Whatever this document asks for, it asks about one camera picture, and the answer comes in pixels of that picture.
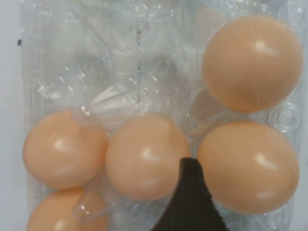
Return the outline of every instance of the plastic egg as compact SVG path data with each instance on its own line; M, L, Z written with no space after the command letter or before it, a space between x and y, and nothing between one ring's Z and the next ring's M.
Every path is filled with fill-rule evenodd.
M53 113L29 132L23 149L29 173L52 188L71 188L92 179L105 164L107 134L81 127L71 111Z
M275 106L298 84L300 41L284 23L261 15L236 19L220 29L203 57L208 92L225 107L253 112Z
M197 159L213 197L243 214L275 210L294 194L296 154L286 138L263 124L238 121L211 130Z
M152 201L174 190L180 159L189 157L186 137L171 121L144 115L127 122L112 137L106 172L124 196Z
M61 190L46 197L33 211L26 231L107 231L108 216L101 216L84 225L75 220L72 211L83 194L82 188ZM92 193L87 207L99 212L104 201Z

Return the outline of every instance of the transparent plastic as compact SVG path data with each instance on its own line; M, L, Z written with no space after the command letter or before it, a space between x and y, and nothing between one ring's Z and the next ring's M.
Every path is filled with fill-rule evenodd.
M270 15L297 34L307 58L307 0L22 0L26 132L49 113L70 108L73 119L110 137L130 118L160 114L186 135L192 157L202 137L224 122L249 119L286 136L298 152L305 115L306 64L280 104L238 113L214 101L202 80L202 58L215 32L237 17ZM30 212L53 189L28 175ZM106 205L87 208L92 191ZM73 215L80 223L109 214L109 231L147 231L170 195L141 203L120 195L102 173L86 185ZM264 215L217 209L230 231L289 231L293 200Z

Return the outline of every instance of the plastic packaging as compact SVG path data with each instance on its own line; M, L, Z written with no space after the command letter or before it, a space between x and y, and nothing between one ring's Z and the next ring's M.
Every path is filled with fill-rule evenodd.
M196 157L213 127L252 120L281 132L298 152L305 118L306 64L292 93L265 111L239 113L221 106L202 80L202 59L213 35L238 17L263 14L286 23L305 45L306 0L23 0L22 40L26 132L50 113L73 110L82 126L112 137L134 117L173 121ZM102 169L86 185L73 216L87 223L109 215L109 231L147 231L170 196L153 202L123 197ZM28 175L32 212L53 189ZM100 212L84 203L98 193ZM215 202L230 231L288 231L293 201L264 215L234 213Z

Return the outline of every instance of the white surface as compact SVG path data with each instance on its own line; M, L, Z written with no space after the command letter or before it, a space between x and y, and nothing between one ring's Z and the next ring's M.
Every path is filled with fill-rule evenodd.
M24 96L17 0L0 0L0 230L25 231L28 219Z

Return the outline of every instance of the white background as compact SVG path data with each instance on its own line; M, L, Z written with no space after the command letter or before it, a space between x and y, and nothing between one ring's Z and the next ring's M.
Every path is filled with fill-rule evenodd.
M1 231L25 231L28 219L26 170L22 160L25 129L21 47L17 46L20 38L18 13L17 0L0 0ZM292 231L308 231L308 125L304 126L301 179L295 196Z

